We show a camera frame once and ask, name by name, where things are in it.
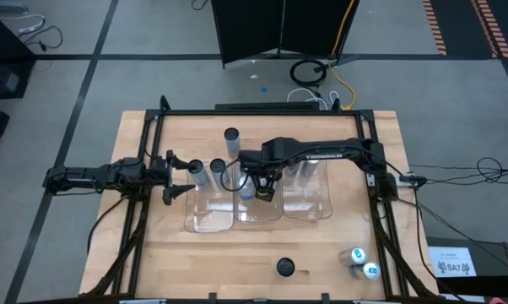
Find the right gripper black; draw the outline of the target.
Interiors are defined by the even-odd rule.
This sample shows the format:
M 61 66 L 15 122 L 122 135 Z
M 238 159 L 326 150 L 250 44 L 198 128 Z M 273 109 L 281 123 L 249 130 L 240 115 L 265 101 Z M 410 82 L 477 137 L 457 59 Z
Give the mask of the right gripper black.
M 255 178 L 256 184 L 256 197 L 257 193 L 265 193 L 265 179 L 268 177 L 266 183 L 267 201 L 271 202 L 275 193 L 275 179 L 274 176 L 282 173 L 280 164 L 273 164 L 269 160 L 262 159 L 262 152 L 258 150 L 240 150 L 239 151 L 240 169 Z

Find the white light-blue seltzer can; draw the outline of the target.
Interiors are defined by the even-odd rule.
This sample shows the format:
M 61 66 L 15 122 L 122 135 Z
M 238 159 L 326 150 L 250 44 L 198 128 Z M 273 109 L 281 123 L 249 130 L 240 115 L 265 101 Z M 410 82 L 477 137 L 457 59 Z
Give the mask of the white light-blue seltzer can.
M 241 200 L 251 200 L 255 198 L 256 189 L 251 178 L 242 172 L 237 180 L 238 196 Z

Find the black box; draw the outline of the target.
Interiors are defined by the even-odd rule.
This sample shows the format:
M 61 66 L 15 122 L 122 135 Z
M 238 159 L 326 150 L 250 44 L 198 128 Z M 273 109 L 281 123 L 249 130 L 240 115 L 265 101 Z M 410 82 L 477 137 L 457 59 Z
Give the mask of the black box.
M 428 247 L 467 247 L 470 251 L 475 277 L 438 278 L 442 293 L 473 296 L 479 300 L 500 297 L 508 300 L 508 244 L 463 239 L 429 237 Z

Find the long black bar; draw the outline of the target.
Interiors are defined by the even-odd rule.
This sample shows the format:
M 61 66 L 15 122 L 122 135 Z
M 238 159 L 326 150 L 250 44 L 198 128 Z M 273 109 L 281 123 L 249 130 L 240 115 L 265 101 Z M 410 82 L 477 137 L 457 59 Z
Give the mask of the long black bar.
M 314 101 L 217 104 L 215 111 L 319 111 Z

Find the clear plastic bin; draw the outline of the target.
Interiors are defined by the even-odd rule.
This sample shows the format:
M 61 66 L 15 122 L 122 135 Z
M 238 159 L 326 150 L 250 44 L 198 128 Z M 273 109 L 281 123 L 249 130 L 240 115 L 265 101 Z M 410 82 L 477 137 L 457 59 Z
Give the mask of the clear plastic bin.
M 237 189 L 237 180 L 243 172 L 239 164 L 231 166 L 233 177 L 233 189 Z M 267 202 L 256 197 L 251 200 L 241 200 L 238 191 L 233 193 L 234 217 L 243 223 L 268 223 L 279 220 L 283 215 L 282 183 L 274 185 L 275 193 L 273 200 Z
M 303 162 L 296 177 L 288 176 L 284 169 L 282 198 L 284 215 L 295 220 L 321 220 L 329 218 L 333 209 L 329 198 L 327 163 L 319 160 L 311 177 L 300 175 Z
M 202 161 L 210 181 L 210 186 L 205 189 L 198 188 L 188 172 L 187 181 L 195 188 L 186 193 L 184 228 L 192 233 L 228 231 L 234 224 L 233 193 L 216 185 L 210 162 Z

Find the black folding partition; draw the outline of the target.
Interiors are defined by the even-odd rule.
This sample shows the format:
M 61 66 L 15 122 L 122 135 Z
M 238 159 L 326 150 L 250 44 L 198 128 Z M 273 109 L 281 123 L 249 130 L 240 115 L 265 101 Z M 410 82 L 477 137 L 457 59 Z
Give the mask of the black folding partition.
M 338 58 L 360 0 L 211 0 L 221 61 L 271 50 Z

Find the black mat orange stripes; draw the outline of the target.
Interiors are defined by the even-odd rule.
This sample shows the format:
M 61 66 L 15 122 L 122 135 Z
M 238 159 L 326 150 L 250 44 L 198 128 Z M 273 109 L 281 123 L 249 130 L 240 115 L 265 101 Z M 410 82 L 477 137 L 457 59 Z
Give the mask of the black mat orange stripes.
M 508 0 L 422 0 L 438 52 L 508 59 Z

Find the black cabinet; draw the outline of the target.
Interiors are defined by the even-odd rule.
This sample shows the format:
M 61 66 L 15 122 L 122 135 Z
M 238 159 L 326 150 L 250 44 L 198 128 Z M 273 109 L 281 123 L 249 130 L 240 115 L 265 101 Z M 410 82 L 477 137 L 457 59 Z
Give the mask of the black cabinet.
M 36 55 L 0 20 L 0 100 L 22 98 Z

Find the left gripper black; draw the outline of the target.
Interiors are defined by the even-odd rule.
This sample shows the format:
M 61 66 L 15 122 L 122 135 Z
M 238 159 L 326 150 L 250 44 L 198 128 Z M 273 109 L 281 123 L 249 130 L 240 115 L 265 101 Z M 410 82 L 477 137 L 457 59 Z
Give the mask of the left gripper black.
M 172 201 L 195 188 L 192 184 L 187 185 L 171 185 L 172 181 L 172 168 L 177 170 L 190 170 L 195 166 L 190 162 L 180 160 L 176 155 L 173 155 L 171 149 L 165 152 L 165 156 L 157 155 L 152 158 L 150 171 L 154 185 L 163 186 L 163 203 L 165 205 L 172 205 Z

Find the black aluminium frame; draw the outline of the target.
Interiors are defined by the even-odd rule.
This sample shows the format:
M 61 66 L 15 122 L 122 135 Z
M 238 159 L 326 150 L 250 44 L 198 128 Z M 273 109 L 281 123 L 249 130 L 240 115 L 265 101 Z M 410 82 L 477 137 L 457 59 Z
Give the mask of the black aluminium frame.
M 397 116 L 392 111 L 288 113 L 251 111 L 169 111 L 165 115 L 160 149 L 173 149 L 183 160 L 211 160 L 226 155 L 224 130 L 237 128 L 241 144 L 258 149 L 276 137 L 298 140 L 339 140 L 359 133 L 377 137 L 386 158 L 400 172 L 408 160 Z M 335 160 L 327 167 L 332 215 L 324 220 L 279 220 L 249 224 L 235 222 L 229 231 L 191 233 L 184 228 L 186 196 L 172 205 L 162 202 L 155 188 L 149 203 L 142 257 L 137 263 L 138 298 L 169 301 L 220 300 L 382 300 L 400 291 L 392 260 L 378 280 L 357 280 L 338 261 L 347 247 L 363 246 L 377 255 L 365 177 L 354 163 Z M 291 258 L 295 272 L 282 277 L 280 258 Z

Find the white Celsius can black lid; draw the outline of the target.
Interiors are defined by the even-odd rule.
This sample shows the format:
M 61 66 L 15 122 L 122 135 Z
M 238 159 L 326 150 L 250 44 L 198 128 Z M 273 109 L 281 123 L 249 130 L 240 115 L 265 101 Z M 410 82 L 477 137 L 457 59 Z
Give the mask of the white Celsius can black lid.
M 290 277 L 295 272 L 295 263 L 291 258 L 280 258 L 276 263 L 276 271 L 282 277 Z
M 240 133 L 236 128 L 227 128 L 224 131 L 226 148 L 230 157 L 236 157 L 240 151 Z
M 200 160 L 191 160 L 189 162 L 188 171 L 198 188 L 205 189 L 210 186 L 208 173 L 204 168 L 204 164 Z
M 227 165 L 224 160 L 213 159 L 209 164 L 213 179 L 219 188 L 226 189 L 229 187 L 230 177 L 227 172 Z

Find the white SA7 label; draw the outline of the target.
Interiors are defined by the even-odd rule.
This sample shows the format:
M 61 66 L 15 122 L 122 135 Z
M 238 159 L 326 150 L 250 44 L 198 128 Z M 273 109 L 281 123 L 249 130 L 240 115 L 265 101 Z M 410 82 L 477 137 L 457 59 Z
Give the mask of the white SA7 label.
M 429 254 L 438 278 L 477 275 L 467 247 L 429 247 Z

